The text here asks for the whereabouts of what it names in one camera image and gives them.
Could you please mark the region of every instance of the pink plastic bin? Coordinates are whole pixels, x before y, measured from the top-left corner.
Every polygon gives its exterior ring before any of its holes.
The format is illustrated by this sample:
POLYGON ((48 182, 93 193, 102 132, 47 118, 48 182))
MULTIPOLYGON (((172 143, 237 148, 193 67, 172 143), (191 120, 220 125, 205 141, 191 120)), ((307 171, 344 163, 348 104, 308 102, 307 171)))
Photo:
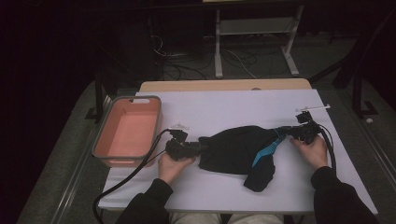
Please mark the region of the pink plastic bin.
POLYGON ((93 156, 109 167, 138 166, 160 131, 162 118, 161 99, 157 96, 116 98, 95 141, 93 156))

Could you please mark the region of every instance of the white table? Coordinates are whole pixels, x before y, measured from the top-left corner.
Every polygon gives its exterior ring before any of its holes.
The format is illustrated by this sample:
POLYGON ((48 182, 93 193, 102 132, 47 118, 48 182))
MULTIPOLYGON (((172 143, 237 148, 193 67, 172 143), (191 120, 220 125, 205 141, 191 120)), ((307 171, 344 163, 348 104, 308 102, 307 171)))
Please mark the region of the white table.
MULTIPOLYGON (((211 136, 244 125, 258 125, 267 129, 298 125, 296 108, 323 105, 316 90, 160 91, 139 92, 139 95, 159 96, 163 102, 163 129, 177 123, 189 126, 188 141, 197 141, 199 136, 211 136)), ((363 202, 377 214, 328 113, 316 110, 311 114, 317 123, 332 134, 338 177, 354 186, 363 202)), ((170 135, 165 134, 157 150, 164 149, 169 139, 170 135)), ((172 186, 175 193, 166 208, 169 211, 218 213, 312 213, 314 190, 309 181, 313 170, 288 140, 278 146, 274 160, 274 179, 263 192, 258 193, 243 186, 245 175, 201 170, 197 160, 172 186)), ((105 189, 120 182, 132 170, 111 168, 105 189)), ((137 193, 147 190, 157 177, 157 170, 156 164, 144 168, 129 183, 103 198, 99 207, 109 210, 124 208, 137 193)))

